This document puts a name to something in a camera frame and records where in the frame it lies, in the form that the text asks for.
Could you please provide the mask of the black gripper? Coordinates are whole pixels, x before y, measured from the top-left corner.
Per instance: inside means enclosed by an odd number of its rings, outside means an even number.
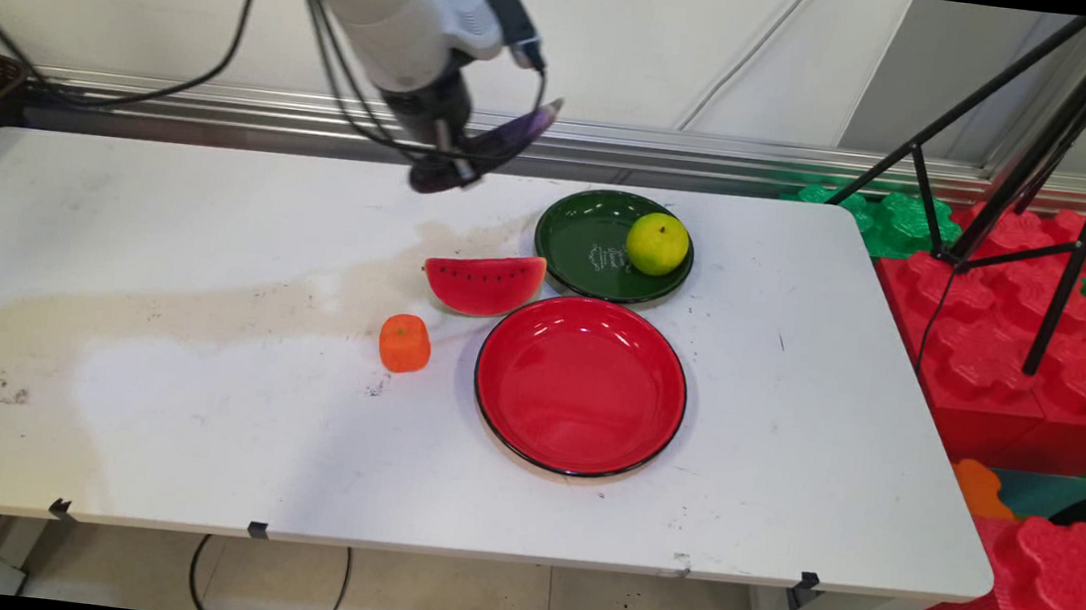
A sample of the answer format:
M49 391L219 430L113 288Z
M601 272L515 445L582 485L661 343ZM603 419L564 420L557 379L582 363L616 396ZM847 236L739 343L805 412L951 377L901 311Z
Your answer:
M413 91L381 88L378 94L405 132L420 144L434 147L434 153L413 156L408 183L414 192L435 194L472 187L487 168L498 168L526 149L527 131L497 127L468 138L466 153L462 151L472 102L460 69L449 68Z

